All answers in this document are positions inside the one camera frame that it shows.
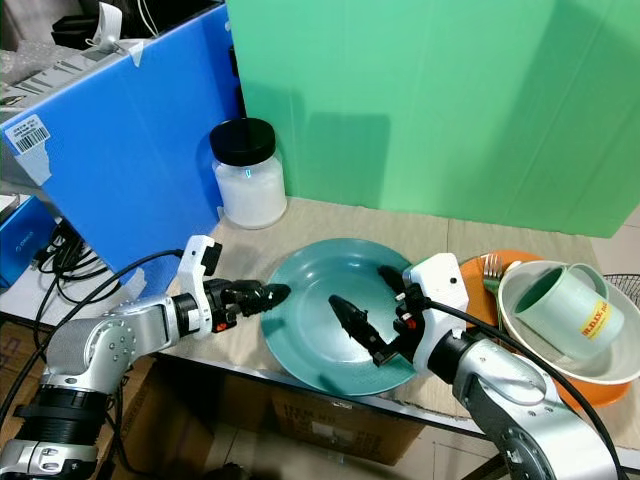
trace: white bowl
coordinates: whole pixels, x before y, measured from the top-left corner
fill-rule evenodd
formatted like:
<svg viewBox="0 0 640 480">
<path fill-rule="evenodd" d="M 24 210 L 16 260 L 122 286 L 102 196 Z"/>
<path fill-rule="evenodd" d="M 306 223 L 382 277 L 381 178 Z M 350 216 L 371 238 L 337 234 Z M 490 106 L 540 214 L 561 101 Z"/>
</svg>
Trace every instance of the white bowl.
<svg viewBox="0 0 640 480">
<path fill-rule="evenodd" d="M 500 282 L 498 304 L 503 323 L 512 338 L 528 347 L 559 372 L 600 385 L 619 385 L 640 377 L 640 310 L 620 290 L 609 284 L 609 301 L 624 315 L 624 326 L 613 343 L 590 360 L 574 360 L 559 352 L 514 314 L 524 292 L 544 273 L 566 265 L 534 261 L 510 270 Z M 593 285 L 585 276 L 583 281 Z"/>
</svg>

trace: green plate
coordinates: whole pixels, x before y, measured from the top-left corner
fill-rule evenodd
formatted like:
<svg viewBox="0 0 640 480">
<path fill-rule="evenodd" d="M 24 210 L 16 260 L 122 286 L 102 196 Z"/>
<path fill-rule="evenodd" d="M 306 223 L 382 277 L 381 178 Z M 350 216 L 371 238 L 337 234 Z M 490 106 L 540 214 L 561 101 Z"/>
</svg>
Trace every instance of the green plate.
<svg viewBox="0 0 640 480">
<path fill-rule="evenodd" d="M 286 283 L 291 294 L 262 315 L 262 331 L 289 373 L 338 395 L 372 395 L 413 377 L 413 367 L 399 355 L 376 367 L 369 353 L 342 329 L 329 305 L 329 296 L 336 294 L 368 310 L 369 322 L 391 341 L 396 336 L 396 302 L 377 273 L 380 265 L 403 270 L 409 262 L 377 243 L 338 238 L 298 250 L 276 270 L 269 282 Z"/>
</svg>

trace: fork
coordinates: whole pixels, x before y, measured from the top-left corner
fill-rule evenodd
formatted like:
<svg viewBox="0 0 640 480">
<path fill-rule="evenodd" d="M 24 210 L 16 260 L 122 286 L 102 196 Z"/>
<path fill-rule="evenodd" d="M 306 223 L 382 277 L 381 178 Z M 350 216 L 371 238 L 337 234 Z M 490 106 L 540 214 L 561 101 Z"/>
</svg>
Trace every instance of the fork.
<svg viewBox="0 0 640 480">
<path fill-rule="evenodd" d="M 495 253 L 489 253 L 484 256 L 484 271 L 482 275 L 482 283 L 484 288 L 491 292 L 496 298 L 496 310 L 498 311 L 498 329 L 503 331 L 502 312 L 498 304 L 498 289 L 500 288 L 500 280 L 502 279 L 502 257 Z"/>
</svg>

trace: cable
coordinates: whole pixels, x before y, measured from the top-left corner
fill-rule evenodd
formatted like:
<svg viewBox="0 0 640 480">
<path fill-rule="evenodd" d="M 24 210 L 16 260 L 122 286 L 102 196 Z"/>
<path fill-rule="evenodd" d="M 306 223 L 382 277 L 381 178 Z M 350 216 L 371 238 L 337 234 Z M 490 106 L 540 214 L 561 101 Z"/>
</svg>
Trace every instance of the cable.
<svg viewBox="0 0 640 480">
<path fill-rule="evenodd" d="M 44 307 L 49 301 L 49 297 L 51 296 L 55 286 L 57 285 L 57 280 L 58 280 L 58 276 L 56 275 L 56 277 L 53 279 L 53 282 L 51 282 L 51 285 L 49 285 L 49 288 L 47 289 L 47 293 L 45 293 L 44 298 L 42 299 L 42 302 L 40 302 L 40 306 L 38 307 L 38 312 L 36 313 L 36 318 L 33 322 L 33 343 L 36 346 L 36 350 L 40 349 L 40 336 L 38 334 L 38 330 L 40 328 L 40 320 L 42 320 Z M 41 353 L 39 356 L 43 362 L 47 361 L 46 357 L 44 356 L 44 353 Z"/>
<path fill-rule="evenodd" d="M 144 12 L 142 11 L 142 0 L 137 0 L 137 1 L 138 1 L 138 12 L 140 12 L 140 18 L 142 19 L 142 23 L 144 23 L 144 26 L 147 27 L 147 30 L 151 32 L 151 35 L 153 37 L 157 37 L 158 34 L 153 28 L 151 28 L 151 25 L 149 25 L 149 22 L 147 22 L 147 18 L 144 16 Z"/>
<path fill-rule="evenodd" d="M 151 22 L 151 26 L 153 30 L 156 32 L 156 37 L 160 35 L 158 27 L 156 26 L 156 22 L 153 21 L 153 17 L 151 16 L 151 12 L 149 11 L 149 7 L 147 6 L 147 0 L 142 0 L 142 5 L 144 6 L 144 11 L 147 12 L 147 17 L 149 18 L 149 22 Z"/>
<path fill-rule="evenodd" d="M 118 386 L 118 390 L 116 390 L 115 395 L 112 395 L 111 397 L 109 397 L 109 399 L 112 401 L 111 406 L 109 406 L 109 404 L 107 404 L 107 412 L 105 413 L 106 417 L 110 420 L 111 417 L 109 416 L 109 410 L 111 410 L 111 408 L 115 407 L 116 402 L 117 402 L 117 396 L 118 396 L 118 391 L 122 389 L 122 384 L 120 384 Z M 113 459 L 116 455 L 116 442 L 115 440 L 111 442 L 111 445 L 109 445 L 109 451 L 107 452 L 107 456 L 105 457 L 104 463 L 113 463 Z"/>
<path fill-rule="evenodd" d="M 81 300 L 75 300 L 73 298 L 71 298 L 67 293 L 64 292 L 64 290 L 62 289 L 62 285 L 60 285 L 60 281 L 58 279 L 58 281 L 55 281 L 56 283 L 56 287 L 58 289 L 58 293 L 62 296 L 62 298 L 64 298 L 67 302 L 70 303 L 75 303 L 78 304 L 81 302 Z M 95 298 L 93 300 L 91 300 L 87 305 L 93 304 L 93 303 L 99 303 L 102 300 L 105 300 L 106 298 L 109 298 L 111 295 L 113 295 L 114 293 L 116 293 L 118 290 L 120 290 L 120 287 L 122 287 L 122 284 L 120 282 L 116 283 L 115 286 L 109 290 L 107 293 L 105 293 L 103 296 Z"/>
<path fill-rule="evenodd" d="M 106 419 L 111 428 L 113 429 L 113 443 L 112 446 L 115 445 L 115 450 L 118 452 L 118 456 L 120 457 L 120 461 L 122 462 L 122 466 L 125 470 L 133 473 L 135 475 L 140 475 L 142 477 L 160 479 L 161 477 L 155 473 L 143 472 L 131 466 L 129 462 L 129 458 L 127 457 L 127 452 L 124 448 L 124 442 L 122 441 L 122 420 L 123 420 L 123 409 L 124 409 L 124 400 L 122 398 L 122 385 L 118 387 L 115 394 L 115 407 L 116 407 L 116 419 L 115 421 L 107 414 Z"/>
<path fill-rule="evenodd" d="M 613 440 L 611 440 L 611 436 L 609 435 L 609 432 L 607 431 L 604 423 L 602 423 L 602 420 L 600 419 L 594 408 L 591 406 L 591 404 L 587 401 L 587 399 L 584 398 L 584 396 L 582 396 L 578 389 L 576 389 L 576 387 L 574 387 L 566 378 L 564 378 L 555 368 L 546 363 L 544 360 L 540 359 L 535 353 L 522 345 L 520 342 L 512 339 L 497 328 L 487 325 L 482 320 L 469 315 L 466 312 L 450 307 L 449 305 L 434 302 L 430 298 L 426 298 L 425 301 L 426 308 L 434 308 L 436 310 L 440 310 L 441 312 L 448 313 L 449 315 L 453 315 L 454 317 L 458 317 L 461 320 L 464 320 L 479 328 L 483 333 L 496 337 L 499 340 L 503 341 L 505 344 L 509 345 L 511 348 L 520 351 L 527 359 L 531 360 L 539 368 L 547 372 L 551 376 L 551 378 L 562 385 L 567 390 L 567 392 L 569 392 L 569 394 L 580 404 L 580 406 L 584 409 L 586 415 L 593 423 L 594 428 L 602 438 L 602 441 L 607 447 L 607 450 L 609 450 L 609 453 L 611 454 L 611 458 L 613 459 L 613 463 L 618 472 L 618 478 L 627 479 L 626 474 L 622 471 L 622 465 L 620 464 L 620 459 L 618 458 L 616 447 L 613 443 Z"/>
<path fill-rule="evenodd" d="M 114 280 L 119 279 L 123 275 L 126 275 L 130 271 L 134 270 L 135 268 L 138 268 L 140 265 L 142 265 L 143 263 L 146 263 L 146 262 L 148 262 L 150 260 L 153 260 L 153 259 L 156 259 L 156 258 L 159 258 L 159 257 L 164 257 L 164 256 L 167 256 L 167 255 L 175 255 L 177 257 L 181 257 L 183 253 L 184 253 L 183 250 L 165 250 L 163 252 L 154 253 L 152 255 L 148 255 L 148 256 L 146 256 L 144 258 L 141 258 L 140 260 L 138 260 L 136 262 L 133 262 L 129 266 L 127 266 L 127 267 L 123 268 L 122 270 L 120 270 L 119 272 L 113 274 L 107 280 L 105 280 L 100 285 L 98 285 L 78 305 L 73 307 L 71 309 L 71 311 L 69 313 L 67 313 L 62 318 L 62 320 L 60 320 L 60 323 L 58 323 L 58 325 L 56 325 L 56 327 L 51 331 L 51 333 L 44 339 L 44 341 L 42 342 L 40 347 L 38 347 L 36 349 L 36 351 L 33 352 L 31 357 L 29 357 L 29 360 L 27 360 L 27 362 L 25 363 L 24 367 L 22 367 L 22 370 L 20 371 L 20 373 L 16 377 L 15 381 L 11 385 L 11 388 L 7 392 L 7 396 L 5 397 L 4 401 L 2 402 L 2 407 L 0 407 L 0 427 L 2 427 L 2 424 L 4 423 L 4 420 L 7 417 L 7 414 L 9 412 L 9 408 L 11 407 L 11 403 L 13 402 L 13 400 L 16 397 L 16 395 L 18 394 L 18 390 L 20 390 L 20 386 L 24 382 L 25 378 L 27 378 L 27 375 L 29 374 L 29 371 L 35 365 L 35 363 L 38 360 L 38 357 L 40 356 L 40 354 L 42 354 L 45 351 L 45 349 L 49 345 L 49 342 L 51 341 L 51 338 L 53 337 L 53 335 L 55 335 L 55 333 L 64 324 L 66 324 L 69 320 L 71 320 L 76 313 L 78 313 L 83 307 L 88 305 L 89 302 L 91 300 L 93 300 L 94 297 L 96 297 L 102 290 L 104 290 L 106 287 L 108 287 Z"/>
<path fill-rule="evenodd" d="M 89 278 L 94 278 L 97 277 L 98 275 L 102 275 L 105 272 L 108 272 L 109 269 L 107 267 L 102 267 L 99 268 L 98 270 L 94 270 L 93 272 L 89 272 L 89 273 L 83 273 L 82 275 L 64 275 L 61 274 L 60 275 L 60 279 L 61 280 L 65 280 L 65 281 L 77 281 L 77 280 L 87 280 Z"/>
<path fill-rule="evenodd" d="M 90 254 L 92 253 L 92 250 L 89 250 L 87 253 L 83 254 L 80 258 L 78 258 L 78 260 L 83 260 L 84 258 L 88 257 Z M 47 258 L 44 262 L 42 262 L 42 264 L 38 267 L 38 270 L 40 270 L 41 273 L 56 273 L 56 270 L 59 272 L 73 272 L 75 270 L 80 270 L 83 267 L 86 267 L 87 265 L 91 265 L 92 263 L 95 263 L 98 261 L 98 257 L 93 257 L 89 260 L 87 260 L 84 263 L 79 263 L 77 265 L 73 265 L 71 267 L 65 267 L 65 268 L 57 268 L 56 270 L 44 270 L 44 266 L 46 265 L 46 263 L 49 261 L 50 258 L 55 257 L 55 252 L 51 252 L 51 255 L 49 258 Z"/>
<path fill-rule="evenodd" d="M 9 323 L 13 323 L 14 325 L 18 325 L 20 327 L 25 327 L 30 329 L 37 328 L 37 330 L 42 333 L 48 333 L 51 331 L 50 326 L 43 327 L 42 325 L 38 325 L 37 327 L 35 327 L 33 325 L 33 320 L 29 318 L 19 317 L 17 315 L 12 315 L 6 312 L 0 312 L 0 325 L 2 325 L 2 322 L 9 322 Z"/>
</svg>

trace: black cable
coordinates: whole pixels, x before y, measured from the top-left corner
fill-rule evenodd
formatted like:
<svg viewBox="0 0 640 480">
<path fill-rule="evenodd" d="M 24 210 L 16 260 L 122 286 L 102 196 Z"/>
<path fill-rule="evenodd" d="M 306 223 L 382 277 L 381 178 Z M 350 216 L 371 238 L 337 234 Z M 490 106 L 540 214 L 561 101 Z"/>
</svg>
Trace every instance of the black cable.
<svg viewBox="0 0 640 480">
<path fill-rule="evenodd" d="M 74 298 L 71 298 L 69 296 L 69 294 L 67 294 L 64 289 L 62 288 L 62 285 L 60 284 L 60 277 L 58 276 L 58 278 L 56 280 L 54 280 L 58 293 L 60 294 L 60 296 L 62 296 L 62 298 L 64 298 L 66 301 L 70 302 L 70 303 L 75 303 L 78 304 L 81 302 L 81 300 L 75 300 Z M 114 293 L 116 293 L 118 290 L 120 290 L 120 287 L 122 287 L 122 284 L 120 282 L 116 283 L 114 285 L 114 287 L 109 290 L 107 293 L 105 293 L 103 296 L 98 297 L 98 298 L 94 298 L 93 300 L 91 300 L 87 305 L 93 304 L 93 303 L 99 303 L 102 300 L 109 298 L 111 295 L 113 295 Z"/>
<path fill-rule="evenodd" d="M 589 420 L 591 420 L 591 422 L 593 423 L 594 428 L 602 438 L 602 441 L 607 447 L 607 450 L 609 450 L 609 453 L 611 454 L 611 458 L 613 459 L 613 463 L 618 472 L 618 478 L 627 479 L 626 474 L 622 470 L 622 465 L 620 464 L 620 459 L 618 458 L 618 452 L 616 451 L 616 447 L 613 443 L 613 440 L 611 440 L 611 436 L 609 435 L 609 432 L 607 431 L 607 428 L 605 427 L 604 423 L 602 423 L 602 420 L 600 419 L 600 417 L 598 416 L 594 408 L 591 406 L 589 401 L 586 398 L 584 398 L 584 396 L 580 393 L 580 391 L 578 391 L 578 389 L 576 389 L 576 387 L 574 387 L 566 378 L 564 378 L 555 368 L 553 368 L 551 365 L 546 363 L 544 360 L 540 359 L 535 353 L 533 353 L 527 347 L 522 345 L 520 342 L 512 339 L 511 337 L 504 334 L 497 328 L 487 325 L 482 320 L 472 315 L 469 315 L 466 312 L 450 307 L 449 305 L 445 305 L 444 303 L 434 302 L 429 298 L 426 299 L 426 308 L 434 308 L 436 310 L 440 310 L 441 312 L 448 313 L 449 315 L 453 315 L 454 317 L 458 317 L 461 320 L 464 320 L 465 322 L 472 324 L 473 326 L 480 329 L 483 333 L 496 337 L 499 340 L 506 343 L 507 345 L 509 345 L 511 348 L 518 350 L 527 359 L 535 363 L 540 369 L 547 372 L 551 376 L 551 378 L 553 378 L 556 382 L 562 385 L 567 390 L 567 392 L 569 392 L 569 394 L 573 398 L 575 398 L 578 404 L 580 404 L 580 406 L 584 409 L 584 412 L 589 417 Z"/>
<path fill-rule="evenodd" d="M 29 328 L 29 329 L 36 329 L 42 333 L 48 333 L 51 331 L 51 326 L 49 325 L 38 325 L 37 327 L 34 326 L 33 324 L 33 320 L 30 318 L 24 318 L 24 317 L 19 317 L 17 315 L 12 315 L 10 313 L 7 312 L 0 312 L 0 326 L 2 326 L 3 322 L 9 322 L 9 323 L 13 323 L 14 325 L 18 325 L 20 327 L 25 327 L 25 328 Z"/>
<path fill-rule="evenodd" d="M 109 269 L 107 267 L 99 268 L 98 270 L 94 270 L 93 272 L 82 273 L 80 275 L 65 275 L 60 274 L 60 278 L 66 281 L 76 281 L 76 280 L 87 280 L 89 278 L 97 277 L 98 275 L 102 275 L 104 272 L 108 272 Z"/>
<path fill-rule="evenodd" d="M 109 414 L 107 414 L 106 419 L 107 423 L 113 429 L 113 441 L 111 446 L 114 447 L 114 451 L 118 452 L 118 456 L 120 457 L 120 461 L 122 462 L 122 466 L 125 470 L 133 473 L 135 475 L 140 475 L 142 477 L 147 478 L 155 478 L 160 479 L 161 477 L 155 473 L 143 472 L 131 466 L 129 462 L 129 458 L 127 457 L 127 452 L 124 448 L 124 442 L 122 440 L 122 421 L 123 421 L 123 409 L 124 409 L 124 401 L 122 398 L 122 385 L 118 387 L 118 390 L 115 393 L 115 407 L 116 407 L 116 419 L 115 421 L 111 418 Z"/>
<path fill-rule="evenodd" d="M 41 265 L 38 267 L 38 270 L 42 273 L 64 273 L 62 269 L 65 266 L 72 266 L 77 264 L 78 258 L 70 257 L 70 255 L 75 255 L 78 249 L 82 249 L 83 241 L 80 237 L 76 236 L 71 240 L 65 239 L 61 245 L 59 245 L 53 254 L 47 258 Z M 52 260 L 51 270 L 44 270 L 44 265 Z"/>
<path fill-rule="evenodd" d="M 92 253 L 93 253 L 93 250 L 89 249 L 89 250 L 88 250 L 86 253 L 84 253 L 80 258 L 78 258 L 78 260 L 83 260 L 83 259 L 85 259 L 86 257 L 88 257 L 89 255 L 91 255 Z M 87 260 L 86 262 L 78 263 L 78 264 L 73 265 L 73 266 L 70 266 L 70 267 L 60 268 L 60 269 L 57 269 L 57 270 L 53 270 L 53 269 L 52 269 L 52 270 L 44 270 L 44 269 L 43 269 L 44 265 L 46 265 L 46 263 L 49 261 L 49 259 L 50 259 L 52 256 L 55 256 L 55 255 L 56 255 L 56 254 L 55 254 L 55 252 L 51 252 L 51 255 L 50 255 L 47 259 L 45 259 L 45 261 L 44 261 L 44 262 L 42 262 L 42 264 L 41 264 L 41 266 L 38 268 L 38 270 L 40 270 L 40 272 L 42 272 L 42 273 L 55 273 L 56 271 L 61 271 L 61 272 L 64 272 L 64 273 L 70 273 L 70 272 L 74 272 L 74 271 L 76 271 L 76 270 L 80 270 L 81 268 L 84 268 L 84 267 L 86 267 L 86 266 L 88 266 L 88 265 L 91 265 L 92 263 L 95 263 L 95 262 L 97 262 L 97 261 L 99 260 L 99 257 L 98 257 L 98 256 L 95 256 L 95 257 L 93 257 L 93 258 L 90 258 L 90 259 L 89 259 L 89 260 Z"/>
<path fill-rule="evenodd" d="M 78 257 L 78 260 L 84 260 L 85 258 L 87 258 L 89 255 L 91 255 L 91 253 L 93 252 L 93 250 L 91 250 L 89 248 L 89 246 L 85 243 L 84 247 L 87 248 L 87 251 L 84 252 L 82 255 L 80 255 L 80 257 Z"/>
<path fill-rule="evenodd" d="M 42 320 L 42 315 L 44 314 L 44 307 L 49 301 L 49 297 L 53 293 L 53 290 L 57 284 L 57 280 L 58 280 L 58 276 L 56 275 L 56 277 L 53 279 L 53 282 L 51 282 L 51 285 L 49 285 L 49 288 L 47 289 L 47 293 L 45 293 L 44 298 L 42 299 L 42 302 L 40 302 L 40 306 L 38 307 L 38 312 L 36 313 L 36 318 L 33 322 L 33 343 L 36 347 L 36 350 L 40 349 L 40 335 L 38 334 L 38 330 L 40 328 L 40 320 Z M 44 356 L 44 353 L 40 353 L 39 356 L 40 358 L 42 358 L 43 362 L 47 361 L 47 359 Z"/>
<path fill-rule="evenodd" d="M 116 403 L 117 403 L 116 398 L 117 398 L 117 396 L 118 396 L 118 391 L 120 391 L 121 389 L 122 389 L 122 384 L 120 384 L 120 385 L 118 386 L 118 390 L 116 390 L 116 393 L 111 397 L 111 398 L 113 399 L 113 405 L 112 405 L 112 407 L 115 407 L 115 405 L 116 405 Z M 111 417 L 109 417 L 109 413 L 105 413 L 105 415 L 106 415 L 109 419 L 111 418 Z M 114 457 L 115 457 L 115 455 L 116 455 L 116 450 L 117 450 L 116 442 L 115 442 L 115 441 L 112 441 L 112 442 L 111 442 L 111 445 L 109 445 L 109 451 L 107 452 L 107 456 L 105 457 L 105 460 L 104 460 L 104 461 L 105 461 L 105 463 L 107 463 L 107 462 L 111 462 L 111 463 L 112 463 L 112 462 L 113 462 L 113 459 L 114 459 Z"/>
<path fill-rule="evenodd" d="M 143 263 L 146 263 L 146 262 L 148 262 L 150 260 L 154 260 L 156 258 L 164 257 L 164 256 L 167 256 L 167 255 L 175 255 L 177 257 L 181 257 L 182 254 L 183 254 L 183 250 L 165 250 L 163 252 L 154 253 L 152 255 L 148 255 L 148 256 L 146 256 L 144 258 L 141 258 L 140 260 L 138 260 L 136 262 L 133 262 L 129 266 L 127 266 L 127 267 L 123 268 L 122 270 L 120 270 L 119 272 L 113 274 L 107 280 L 105 280 L 100 285 L 98 285 L 91 293 L 89 293 L 84 298 L 84 300 L 82 300 L 82 302 L 80 302 L 78 305 L 73 307 L 71 309 L 71 311 L 69 313 L 67 313 L 62 318 L 62 320 L 60 320 L 60 323 L 58 323 L 58 325 L 56 325 L 56 327 L 51 331 L 51 333 L 44 339 L 44 341 L 42 342 L 40 347 L 35 352 L 33 352 L 31 357 L 29 357 L 29 360 L 27 360 L 27 362 L 25 363 L 24 367 L 22 368 L 22 370 L 20 371 L 20 373 L 16 377 L 15 381 L 11 385 L 11 388 L 7 392 L 7 396 L 5 397 L 4 401 L 2 402 L 2 407 L 0 407 L 0 427 L 2 427 L 2 424 L 4 423 L 4 420 L 7 417 L 7 414 L 9 412 L 9 408 L 11 407 L 11 403 L 13 402 L 13 400 L 16 397 L 16 395 L 18 394 L 18 390 L 20 389 L 20 386 L 24 382 L 25 378 L 27 378 L 27 375 L 29 374 L 29 371 L 35 365 L 35 363 L 38 360 L 38 357 L 40 356 L 40 354 L 45 351 L 45 349 L 49 345 L 49 342 L 51 341 L 51 338 L 53 337 L 53 335 L 64 324 L 66 324 L 69 320 L 71 320 L 76 313 L 78 313 L 84 306 L 88 305 L 89 302 L 91 300 L 93 300 L 93 298 L 95 296 L 97 296 L 102 290 L 104 290 L 106 287 L 108 287 L 114 280 L 119 279 L 123 275 L 126 275 L 130 271 L 134 270 L 135 268 L 138 268 L 140 265 L 142 265 Z"/>
</svg>

